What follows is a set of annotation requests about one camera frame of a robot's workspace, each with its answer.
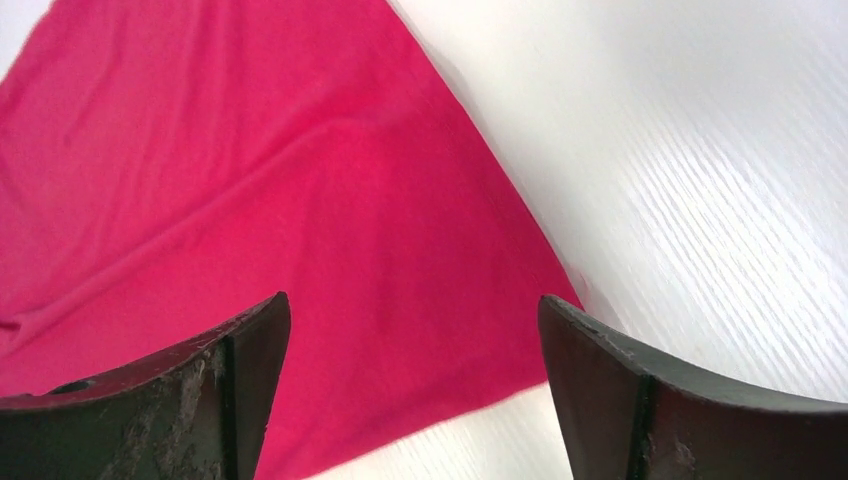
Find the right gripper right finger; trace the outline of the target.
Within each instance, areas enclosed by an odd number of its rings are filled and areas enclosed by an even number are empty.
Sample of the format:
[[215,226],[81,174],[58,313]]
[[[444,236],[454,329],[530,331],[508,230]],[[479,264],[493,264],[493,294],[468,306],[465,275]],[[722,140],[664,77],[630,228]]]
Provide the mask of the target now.
[[547,295],[538,327],[577,479],[843,479],[847,407],[735,380]]

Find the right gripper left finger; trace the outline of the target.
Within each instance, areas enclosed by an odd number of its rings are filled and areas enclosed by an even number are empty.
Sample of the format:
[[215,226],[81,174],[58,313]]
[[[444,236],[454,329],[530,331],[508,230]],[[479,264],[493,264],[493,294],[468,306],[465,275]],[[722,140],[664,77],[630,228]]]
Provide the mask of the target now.
[[253,478],[290,329],[277,293],[132,363],[3,398],[2,477]]

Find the crimson red t shirt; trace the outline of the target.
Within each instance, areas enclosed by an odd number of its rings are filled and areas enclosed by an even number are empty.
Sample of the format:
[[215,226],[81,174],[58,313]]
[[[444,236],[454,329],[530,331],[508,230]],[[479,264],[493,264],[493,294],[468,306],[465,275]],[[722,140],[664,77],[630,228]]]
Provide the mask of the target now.
[[383,1],[58,1],[1,83],[1,391],[283,291],[257,475],[301,479],[545,378],[573,289]]

